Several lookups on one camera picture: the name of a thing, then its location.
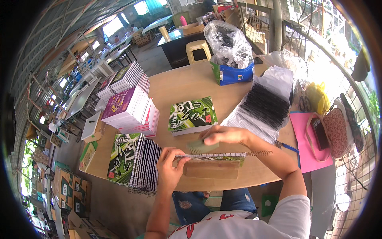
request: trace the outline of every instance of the yellow plastic bag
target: yellow plastic bag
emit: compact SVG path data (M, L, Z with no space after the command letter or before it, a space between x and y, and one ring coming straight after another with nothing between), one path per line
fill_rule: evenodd
M325 83L316 85L312 82L305 90L306 96L311 102L312 108L318 114L322 115L330 108L330 102L328 96L324 93Z

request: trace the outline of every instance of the pink water bottle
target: pink water bottle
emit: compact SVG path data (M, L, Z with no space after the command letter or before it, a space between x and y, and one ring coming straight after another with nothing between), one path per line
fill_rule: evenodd
M182 26L186 26L187 25L187 21L186 21L185 17L180 16L180 23L182 24Z

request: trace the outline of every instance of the corrugated roof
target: corrugated roof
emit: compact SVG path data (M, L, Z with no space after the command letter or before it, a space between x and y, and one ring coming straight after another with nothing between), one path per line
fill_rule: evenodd
M25 134L29 127L28 115L32 121L39 117L39 111L28 102L26 94L31 74L42 82L48 69L52 71L65 60L63 55L66 48L60 48L60 44L64 45L65 41L66 45L70 44L78 37L79 29L87 30L133 2L136 0L53 0L27 33L28 37L16 58L17 64L12 71L10 86L10 93L16 99L15 151L11 154L15 176L16 170L22 165ZM32 96L38 102L48 100L46 94L41 94L37 84L31 86ZM19 186L20 177L16 178Z

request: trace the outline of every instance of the hand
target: hand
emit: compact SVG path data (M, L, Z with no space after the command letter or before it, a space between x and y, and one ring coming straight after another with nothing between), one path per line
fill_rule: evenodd
M164 190L166 193L172 193L178 185L183 174L183 166L190 158L182 158L179 160L177 167L173 167L172 162L177 154L184 155L185 153L175 147L162 149L157 163L158 191Z
M244 128L215 125L200 133L199 138L204 139L205 145L214 145L218 142L241 143L247 146L249 131Z

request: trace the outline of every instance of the concrete floor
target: concrete floor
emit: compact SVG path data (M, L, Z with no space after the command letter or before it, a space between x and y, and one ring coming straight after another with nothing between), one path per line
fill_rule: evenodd
M147 76L171 70L163 50L157 47L158 41L159 38L156 38L142 48L134 46L132 49L137 55L138 62ZM63 143L61 148L56 148L53 158L54 160L68 164L78 176L92 182L90 218L101 221L121 238L136 238L144 233L155 197L130 194L126 187L79 171L78 159L80 158L83 147L83 141L76 143L76 140L71 140L67 144ZM310 181L310 175L304 177L306 177L306 182ZM249 188L255 205L259 207L259 215L261 215L262 195L279 195L281 187L282 182L278 181L269 183L263 187L256 186ZM222 192L211 192L211 195L221 196ZM220 206L220 202L221 198L210 198L206 204L209 206ZM269 218L270 216L261 219L268 222ZM173 202L171 202L170 222L179 224ZM175 228L175 226L170 226L169 231Z

